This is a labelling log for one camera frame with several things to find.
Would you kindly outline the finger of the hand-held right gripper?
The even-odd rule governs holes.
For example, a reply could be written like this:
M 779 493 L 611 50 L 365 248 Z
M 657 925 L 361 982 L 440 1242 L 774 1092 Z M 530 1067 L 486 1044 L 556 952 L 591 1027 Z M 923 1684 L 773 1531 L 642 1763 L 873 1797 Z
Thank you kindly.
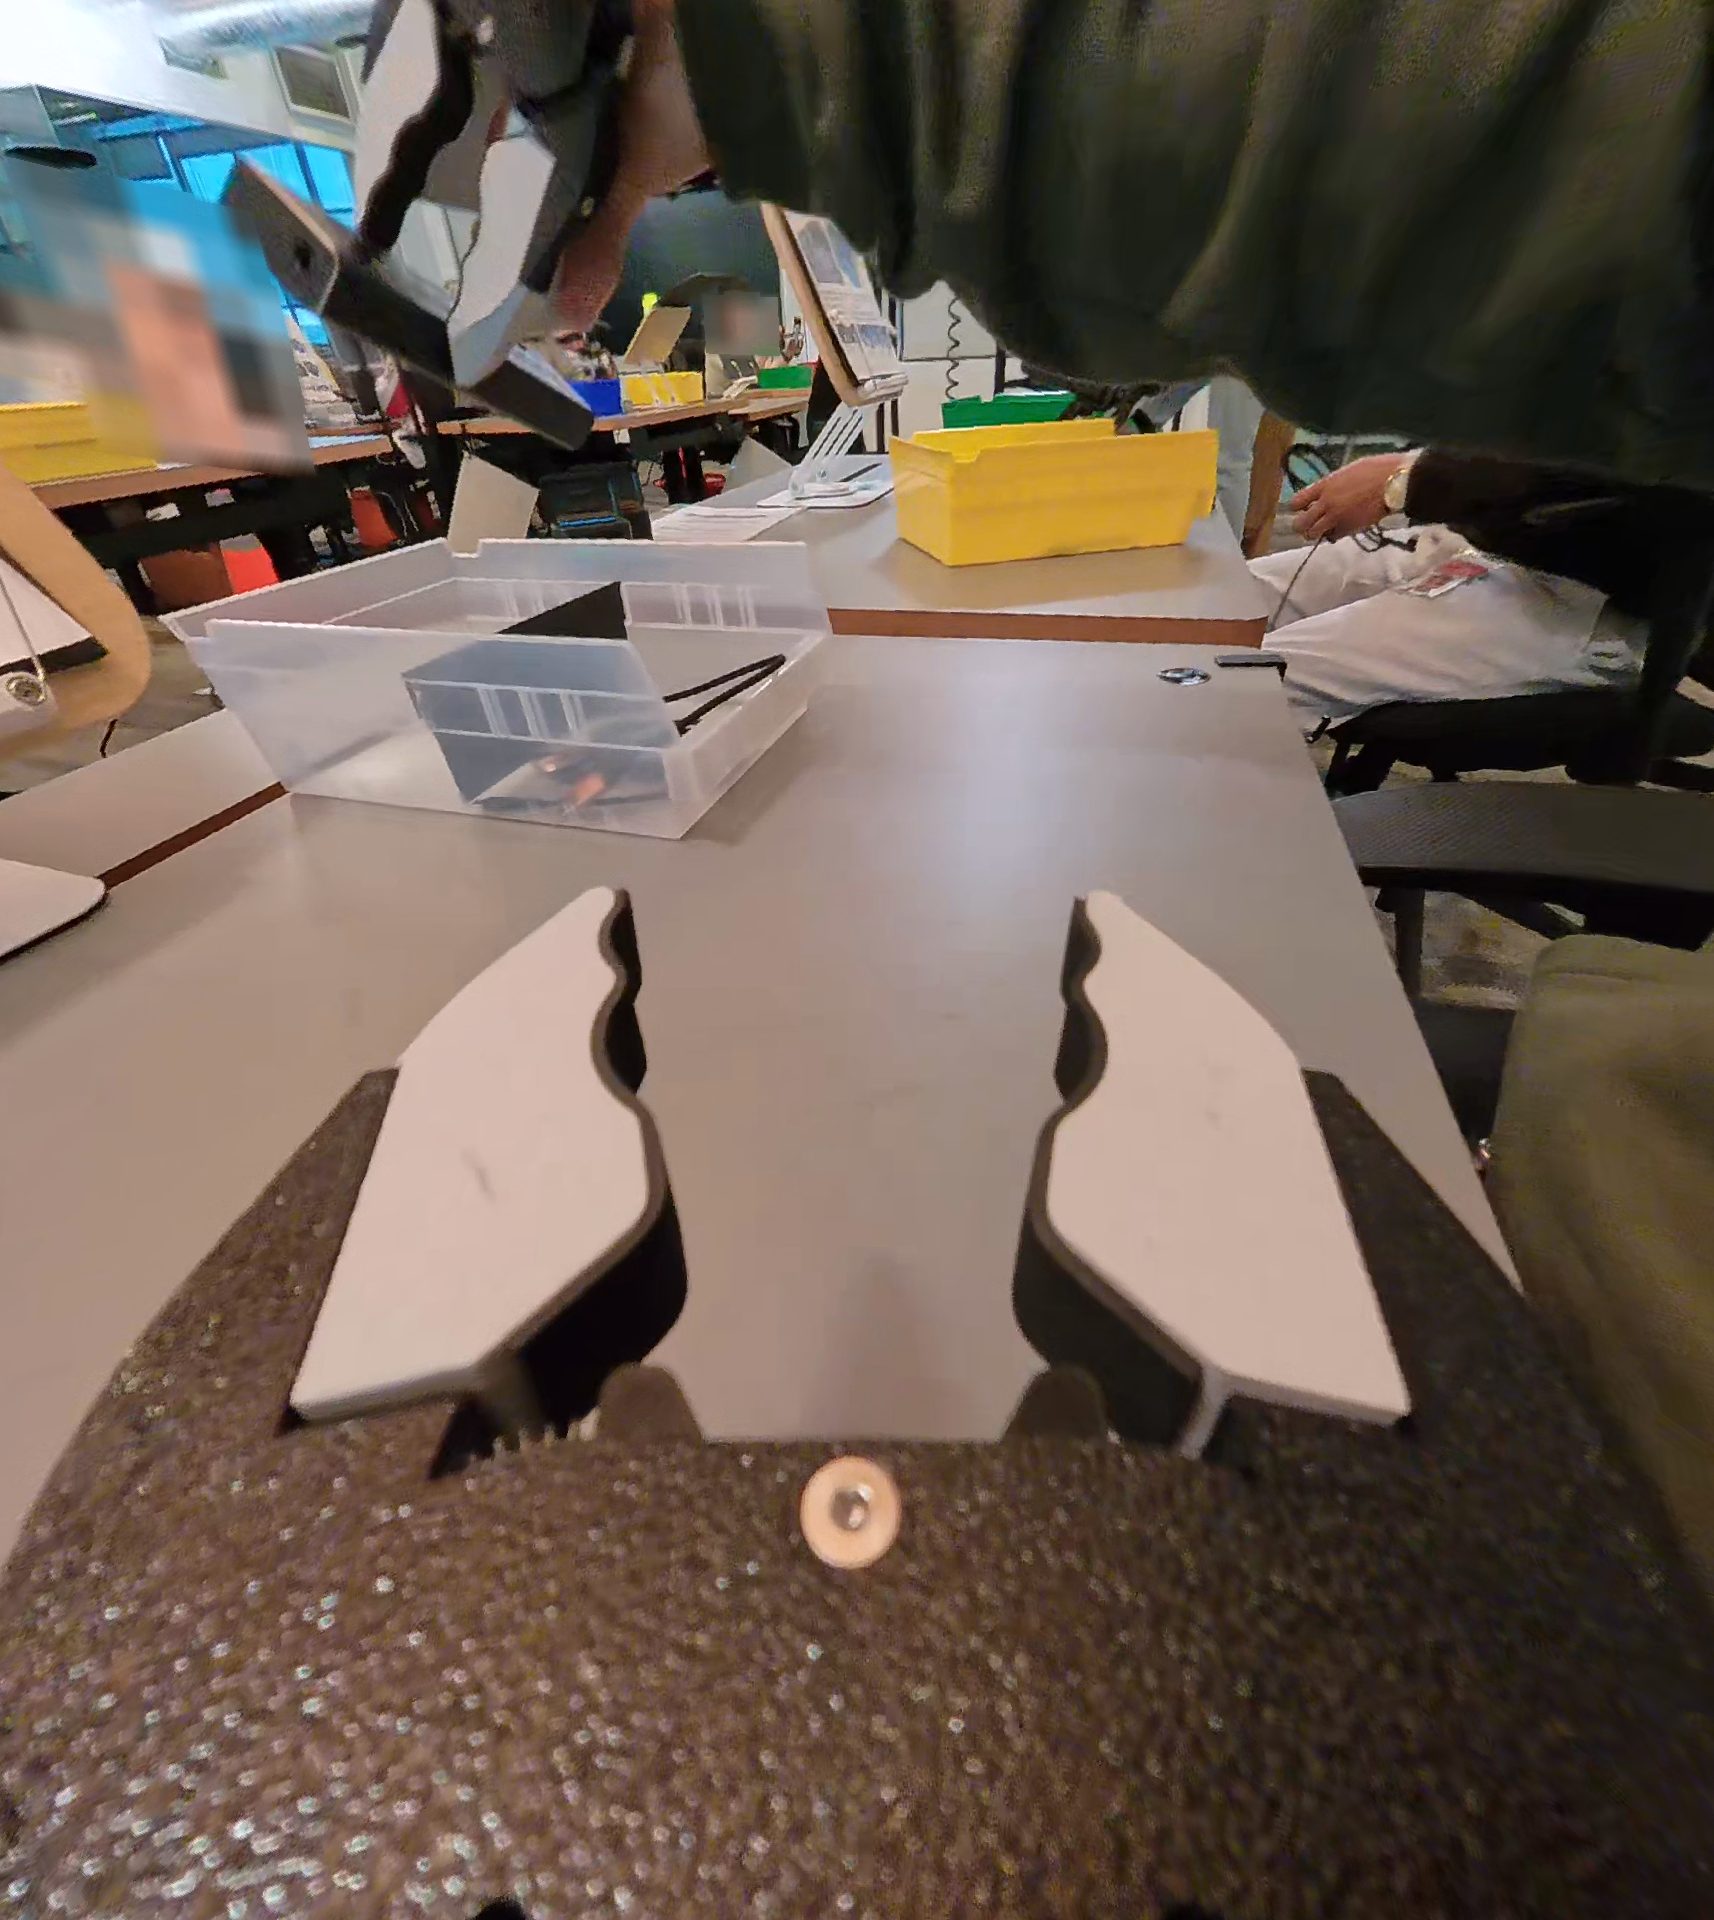
M 381 3 L 365 33 L 353 151 L 365 261 L 390 257 L 418 205 L 476 215 L 503 106 L 498 3 Z
M 549 288 L 569 222 L 560 160 L 520 127 L 489 145 L 479 181 L 479 220 L 448 314 L 459 387 L 483 387 L 515 348 L 553 327 Z

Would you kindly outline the yellow plastic bin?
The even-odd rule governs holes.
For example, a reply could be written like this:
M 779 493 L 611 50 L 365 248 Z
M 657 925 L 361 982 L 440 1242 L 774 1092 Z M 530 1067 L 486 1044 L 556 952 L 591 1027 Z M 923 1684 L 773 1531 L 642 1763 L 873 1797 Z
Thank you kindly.
M 0 403 L 0 459 L 30 487 L 160 469 L 148 431 L 85 401 Z
M 894 438 L 896 537 L 950 568 L 1181 549 L 1214 512 L 1218 463 L 1208 429 L 1111 419 Z

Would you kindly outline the person's green hoodie torso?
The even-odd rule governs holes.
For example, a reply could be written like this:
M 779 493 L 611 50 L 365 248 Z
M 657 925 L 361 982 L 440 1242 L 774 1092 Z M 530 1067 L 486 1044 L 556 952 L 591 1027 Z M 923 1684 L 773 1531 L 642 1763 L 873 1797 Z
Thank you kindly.
M 1714 1609 L 1714 931 L 1575 934 L 1517 1006 L 1491 1205 Z

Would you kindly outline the small clear organizer tray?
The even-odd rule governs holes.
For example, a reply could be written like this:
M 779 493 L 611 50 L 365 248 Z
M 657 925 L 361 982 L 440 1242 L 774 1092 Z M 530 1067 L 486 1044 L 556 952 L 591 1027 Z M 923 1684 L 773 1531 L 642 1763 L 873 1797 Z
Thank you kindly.
M 627 638 L 479 636 L 402 672 L 465 804 L 540 823 L 589 823 L 675 804 L 675 708 Z M 573 811 L 532 796 L 534 763 L 594 760 L 609 803 Z

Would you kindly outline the person's right hand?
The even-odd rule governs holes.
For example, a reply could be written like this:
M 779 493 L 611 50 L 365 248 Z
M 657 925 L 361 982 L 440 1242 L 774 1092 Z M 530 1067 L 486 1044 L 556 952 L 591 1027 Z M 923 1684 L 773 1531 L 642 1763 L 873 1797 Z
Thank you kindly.
M 549 294 L 555 337 L 582 335 L 600 319 L 645 211 L 709 171 L 710 152 L 678 44 L 676 4 L 639 3 L 614 115 L 613 173 L 602 199 L 556 261 Z

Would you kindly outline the person's right forearm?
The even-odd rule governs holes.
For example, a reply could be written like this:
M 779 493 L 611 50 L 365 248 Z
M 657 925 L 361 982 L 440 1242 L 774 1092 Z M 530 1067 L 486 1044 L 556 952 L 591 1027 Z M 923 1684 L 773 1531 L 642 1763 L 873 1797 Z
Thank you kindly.
M 1021 360 L 1714 494 L 1714 3 L 676 7 L 709 156 Z

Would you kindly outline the grey desk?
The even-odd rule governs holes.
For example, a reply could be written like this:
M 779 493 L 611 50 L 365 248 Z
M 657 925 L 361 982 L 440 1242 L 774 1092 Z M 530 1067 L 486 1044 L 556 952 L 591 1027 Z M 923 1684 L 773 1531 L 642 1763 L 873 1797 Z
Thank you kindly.
M 1264 675 L 841 638 L 678 842 L 279 799 L 0 968 L 0 1917 L 1508 1917 L 1469 1709 L 1363 1702 L 1239 1486 L 999 1433 L 1074 900 L 1480 1239 Z M 627 890 L 700 1444 L 306 1428 L 386 1071 Z M 1426 1755 L 1425 1737 L 1447 1746 Z
M 1269 602 L 1220 512 L 1174 546 L 946 567 L 900 540 L 893 498 L 811 509 L 807 546 L 841 636 L 1256 646 Z
M 115 890 L 284 796 L 245 725 L 218 712 L 3 800 L 0 859 Z

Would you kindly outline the black USB hub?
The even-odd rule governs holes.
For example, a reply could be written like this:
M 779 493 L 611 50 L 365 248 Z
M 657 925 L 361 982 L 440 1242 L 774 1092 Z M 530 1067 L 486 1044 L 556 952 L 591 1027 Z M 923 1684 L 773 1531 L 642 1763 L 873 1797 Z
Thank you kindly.
M 440 312 L 404 269 L 370 255 L 351 228 L 245 159 L 222 206 L 259 244 L 276 287 L 324 325 L 556 448 L 575 452 L 593 436 L 591 404 L 537 346 L 553 325 L 545 297 L 516 287 L 486 311 Z

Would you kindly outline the black office chair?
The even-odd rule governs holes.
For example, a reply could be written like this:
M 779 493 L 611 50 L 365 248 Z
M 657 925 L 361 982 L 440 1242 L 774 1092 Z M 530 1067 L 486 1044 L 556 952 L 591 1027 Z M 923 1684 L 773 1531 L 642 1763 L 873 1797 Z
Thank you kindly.
M 1546 941 L 1703 949 L 1714 931 L 1714 795 L 1460 780 L 1341 796 L 1333 815 L 1423 992 L 1426 902 L 1457 897 Z

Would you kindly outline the white air vent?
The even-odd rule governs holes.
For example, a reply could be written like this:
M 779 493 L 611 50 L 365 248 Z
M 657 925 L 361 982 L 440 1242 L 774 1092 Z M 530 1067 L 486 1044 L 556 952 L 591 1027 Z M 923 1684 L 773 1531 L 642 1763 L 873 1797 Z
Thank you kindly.
M 341 129 L 357 123 L 359 82 L 346 50 L 334 44 L 279 44 L 269 58 L 295 116 Z

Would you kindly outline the grey board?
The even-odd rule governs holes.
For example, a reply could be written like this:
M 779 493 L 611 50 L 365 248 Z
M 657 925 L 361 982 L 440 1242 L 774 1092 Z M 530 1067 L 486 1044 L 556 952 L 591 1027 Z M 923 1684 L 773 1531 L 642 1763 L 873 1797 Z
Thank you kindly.
M 532 535 L 538 489 L 527 478 L 469 450 L 460 459 L 446 540 L 460 559 L 486 542 L 523 542 Z

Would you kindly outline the black mesh chair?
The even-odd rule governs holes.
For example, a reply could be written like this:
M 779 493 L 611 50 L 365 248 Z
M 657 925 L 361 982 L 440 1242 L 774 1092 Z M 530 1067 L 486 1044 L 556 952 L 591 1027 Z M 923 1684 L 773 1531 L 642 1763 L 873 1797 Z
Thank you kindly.
M 1714 795 L 1714 498 L 1660 535 L 1632 590 L 1647 620 L 1632 684 L 1374 708 L 1335 726 L 1325 791 L 1373 795 L 1406 768 L 1438 783 L 1561 772 Z

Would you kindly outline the large clear plastic bin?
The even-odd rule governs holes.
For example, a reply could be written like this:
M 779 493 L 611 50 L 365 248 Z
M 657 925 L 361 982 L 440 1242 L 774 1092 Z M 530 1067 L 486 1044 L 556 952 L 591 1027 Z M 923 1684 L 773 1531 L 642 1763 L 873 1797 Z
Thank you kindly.
M 167 624 L 295 796 L 675 842 L 807 715 L 831 618 L 796 542 L 446 540 Z M 402 672 L 476 638 L 628 641 L 672 708 L 672 804 L 540 823 L 465 804 Z

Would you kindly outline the black tool case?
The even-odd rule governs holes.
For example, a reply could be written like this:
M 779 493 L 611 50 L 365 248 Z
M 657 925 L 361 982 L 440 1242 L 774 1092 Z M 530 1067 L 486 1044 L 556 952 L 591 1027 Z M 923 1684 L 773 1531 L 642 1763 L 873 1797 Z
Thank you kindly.
M 576 463 L 537 485 L 534 518 L 551 540 L 651 542 L 653 517 L 630 459 Z

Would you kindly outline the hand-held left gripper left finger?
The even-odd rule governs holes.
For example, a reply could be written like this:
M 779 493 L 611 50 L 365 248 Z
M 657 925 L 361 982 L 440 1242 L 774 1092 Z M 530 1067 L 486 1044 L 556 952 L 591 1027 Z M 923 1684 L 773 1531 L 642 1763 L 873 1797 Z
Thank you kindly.
M 339 1425 L 472 1405 L 578 1425 L 687 1302 L 642 1100 L 630 895 L 596 884 L 401 1055 L 288 1407 Z

